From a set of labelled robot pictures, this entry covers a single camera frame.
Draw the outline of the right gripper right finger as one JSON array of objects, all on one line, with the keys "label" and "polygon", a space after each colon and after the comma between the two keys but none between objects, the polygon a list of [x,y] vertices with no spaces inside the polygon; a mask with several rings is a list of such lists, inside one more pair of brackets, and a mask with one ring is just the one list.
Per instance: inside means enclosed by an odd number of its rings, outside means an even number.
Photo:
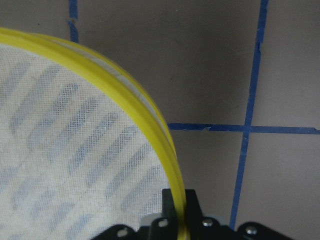
[{"label": "right gripper right finger", "polygon": [[191,240],[239,240],[240,235],[215,218],[204,216],[193,189],[186,189],[186,226]]}]

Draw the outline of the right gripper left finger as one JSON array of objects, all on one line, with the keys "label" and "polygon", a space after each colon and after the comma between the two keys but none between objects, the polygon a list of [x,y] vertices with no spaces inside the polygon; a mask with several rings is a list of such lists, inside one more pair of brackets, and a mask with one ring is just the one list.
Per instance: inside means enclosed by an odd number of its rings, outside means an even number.
[{"label": "right gripper left finger", "polygon": [[174,205],[172,191],[169,188],[162,192],[161,216],[152,221],[148,240],[177,240],[178,239],[178,218]]}]

